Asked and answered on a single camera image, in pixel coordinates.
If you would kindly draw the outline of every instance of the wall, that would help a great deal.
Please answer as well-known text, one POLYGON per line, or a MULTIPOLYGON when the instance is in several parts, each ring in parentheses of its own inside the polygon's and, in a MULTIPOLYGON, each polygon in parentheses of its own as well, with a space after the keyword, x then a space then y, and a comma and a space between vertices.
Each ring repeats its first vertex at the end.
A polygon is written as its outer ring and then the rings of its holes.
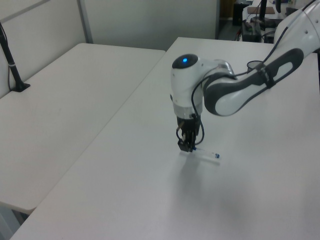
MULTIPOLYGON (((77 0, 50 0, 3 24, 23 81, 78 43, 85 43, 77 0)), ((0 50, 0 98, 8 93, 8 63, 0 50)))
POLYGON ((177 37, 216 36, 218 0, 80 2, 87 31, 95 44, 166 51, 177 37))

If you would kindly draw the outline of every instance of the white table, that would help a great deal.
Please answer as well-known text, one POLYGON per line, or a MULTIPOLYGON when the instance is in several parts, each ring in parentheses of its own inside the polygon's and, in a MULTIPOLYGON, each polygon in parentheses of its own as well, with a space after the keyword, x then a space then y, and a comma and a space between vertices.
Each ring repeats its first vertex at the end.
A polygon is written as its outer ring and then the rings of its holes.
POLYGON ((199 147, 220 153, 220 166, 177 145, 174 59, 224 59, 239 73, 271 48, 178 38, 12 240, 318 239, 315 54, 236 114, 203 111, 199 147))
POLYGON ((79 44, 0 100, 0 204, 30 213, 164 51, 79 44))

